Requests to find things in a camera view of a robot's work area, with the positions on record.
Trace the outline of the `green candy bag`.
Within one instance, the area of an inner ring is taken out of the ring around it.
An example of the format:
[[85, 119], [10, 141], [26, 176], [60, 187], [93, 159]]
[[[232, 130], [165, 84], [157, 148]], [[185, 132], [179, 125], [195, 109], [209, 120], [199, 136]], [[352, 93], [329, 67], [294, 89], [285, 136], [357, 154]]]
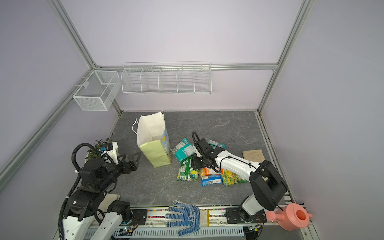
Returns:
[[193, 156], [189, 156], [181, 161], [177, 181], [196, 181], [199, 178], [198, 171], [192, 167], [192, 159]]

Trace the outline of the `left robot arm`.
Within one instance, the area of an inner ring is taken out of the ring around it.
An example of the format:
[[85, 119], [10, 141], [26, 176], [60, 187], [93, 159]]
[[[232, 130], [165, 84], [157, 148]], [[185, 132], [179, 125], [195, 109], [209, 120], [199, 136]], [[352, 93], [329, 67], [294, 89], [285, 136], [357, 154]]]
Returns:
[[71, 161], [78, 175], [60, 209], [60, 240], [84, 239], [94, 221], [99, 223], [99, 228], [92, 235], [93, 240], [113, 240], [118, 226], [128, 226], [131, 233], [145, 222], [146, 215], [136, 216], [129, 202], [114, 200], [107, 213], [100, 209], [108, 188], [116, 186], [121, 175], [136, 171], [141, 158], [141, 152], [136, 152], [113, 159], [109, 155], [112, 146], [108, 144], [97, 149], [89, 143], [81, 143], [73, 150]]

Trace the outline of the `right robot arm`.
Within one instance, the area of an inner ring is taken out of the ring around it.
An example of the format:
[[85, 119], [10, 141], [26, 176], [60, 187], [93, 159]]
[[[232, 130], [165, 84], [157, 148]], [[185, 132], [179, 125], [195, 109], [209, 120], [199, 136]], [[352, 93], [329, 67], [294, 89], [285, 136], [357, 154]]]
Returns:
[[250, 223], [262, 210], [274, 211], [289, 187], [275, 166], [264, 160], [256, 163], [231, 154], [229, 151], [213, 148], [196, 132], [192, 133], [198, 155], [191, 160], [193, 169], [208, 168], [214, 172], [229, 170], [250, 183], [253, 194], [248, 196], [238, 207], [234, 215], [236, 220]]

